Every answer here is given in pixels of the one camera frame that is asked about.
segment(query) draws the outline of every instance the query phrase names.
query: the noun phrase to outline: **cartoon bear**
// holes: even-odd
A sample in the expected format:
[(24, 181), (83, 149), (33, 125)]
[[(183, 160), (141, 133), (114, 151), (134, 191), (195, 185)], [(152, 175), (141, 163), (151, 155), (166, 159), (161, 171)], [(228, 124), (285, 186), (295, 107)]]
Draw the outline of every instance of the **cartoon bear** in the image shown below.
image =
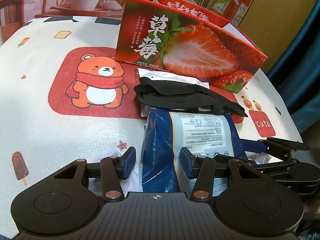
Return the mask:
[(65, 94), (78, 108), (100, 105), (117, 108), (128, 87), (123, 79), (124, 70), (113, 58), (85, 54), (78, 65), (76, 79)]

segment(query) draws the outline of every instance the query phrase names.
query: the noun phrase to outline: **book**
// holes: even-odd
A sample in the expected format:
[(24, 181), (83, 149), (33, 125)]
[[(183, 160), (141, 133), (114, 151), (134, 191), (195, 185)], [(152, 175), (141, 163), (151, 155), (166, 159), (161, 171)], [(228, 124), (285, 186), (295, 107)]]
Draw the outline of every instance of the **book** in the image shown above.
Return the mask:
[(6, 25), (10, 23), (9, 13), (8, 13), (8, 6), (4, 7), (4, 19)]
[(13, 4), (10, 4), (10, 19), (11, 19), (11, 23), (16, 22), (15, 16), (13, 14)]
[(13, 11), (13, 20), (14, 22), (18, 22), (19, 21), (19, 17), (17, 17), (17, 11), (16, 11), (16, 7), (17, 5), (13, 4), (12, 6), (12, 11)]
[(0, 14), (1, 14), (1, 25), (5, 25), (5, 17), (4, 17), (4, 8), (0, 9)]

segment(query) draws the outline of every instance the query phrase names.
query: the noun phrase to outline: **strawberry box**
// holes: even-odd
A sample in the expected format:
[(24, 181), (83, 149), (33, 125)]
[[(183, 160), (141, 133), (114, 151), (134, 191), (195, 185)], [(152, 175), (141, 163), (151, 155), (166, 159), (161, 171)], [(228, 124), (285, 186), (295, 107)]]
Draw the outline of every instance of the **strawberry box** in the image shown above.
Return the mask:
[(126, 2), (117, 61), (195, 77), (238, 93), (266, 59), (227, 19), (191, 2)]

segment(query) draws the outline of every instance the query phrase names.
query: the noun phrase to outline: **black fabric strap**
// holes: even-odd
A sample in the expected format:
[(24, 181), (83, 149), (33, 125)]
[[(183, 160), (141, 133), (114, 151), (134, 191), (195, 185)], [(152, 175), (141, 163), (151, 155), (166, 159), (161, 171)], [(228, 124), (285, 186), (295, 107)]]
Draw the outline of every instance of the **black fabric strap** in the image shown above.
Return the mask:
[(140, 78), (134, 88), (137, 98), (147, 106), (167, 109), (192, 109), (211, 106), (215, 114), (231, 113), (248, 117), (244, 108), (205, 87), (168, 80)]

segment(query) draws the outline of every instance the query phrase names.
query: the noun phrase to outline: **white table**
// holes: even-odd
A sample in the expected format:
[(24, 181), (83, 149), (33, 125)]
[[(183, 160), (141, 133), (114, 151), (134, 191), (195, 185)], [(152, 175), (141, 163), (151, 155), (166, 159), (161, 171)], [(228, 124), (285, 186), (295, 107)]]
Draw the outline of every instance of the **white table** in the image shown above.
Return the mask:
[[(133, 87), (138, 80), (136, 66), (123, 67), (129, 94), (123, 97), (121, 111), (108, 110), (106, 114), (101, 114), (97, 109), (73, 111), (71, 99), (64, 95), (64, 86), (74, 79), (69, 70), (76, 71), (78, 57), (93, 52), (101, 54), (99, 56), (112, 56), (114, 50), (105, 47), (116, 48), (120, 27), (97, 24), (94, 23), (95, 18), (90, 17), (77, 17), (77, 20), (81, 22), (69, 20), (43, 23), (43, 19), (38, 19), (18, 30), (0, 48), (0, 235), (12, 238), (17, 234), (10, 215), (10, 205), (14, 197), (26, 187), (78, 158), (93, 162), (110, 151), (123, 154), (126, 145), (134, 146), (137, 153), (141, 151), (145, 119), (140, 119), (137, 115), (140, 110), (132, 106)], [(69, 31), (71, 34), (64, 39), (54, 38), (61, 31)], [(30, 39), (18, 47), (26, 37)], [(59, 72), (67, 54), (81, 47), (88, 48), (72, 52), (69, 65), (64, 63), (64, 70)], [(249, 108), (244, 105), (242, 96), (251, 102), (258, 101), (272, 123), (276, 137), (301, 141), (279, 94), (261, 70), (257, 77), (260, 81), (252, 79), (247, 89), (236, 95), (238, 102), (248, 114)], [(51, 87), (54, 91), (50, 92), (53, 94), (49, 105)], [(236, 124), (236, 128), (240, 138), (262, 138), (250, 117)], [(25, 177), (27, 186), (16, 178), (12, 166), (12, 154), (15, 152), (22, 154), (28, 168), (29, 174)], [(138, 154), (133, 175), (122, 185), (124, 190), (140, 187), (135, 179), (139, 163)]]

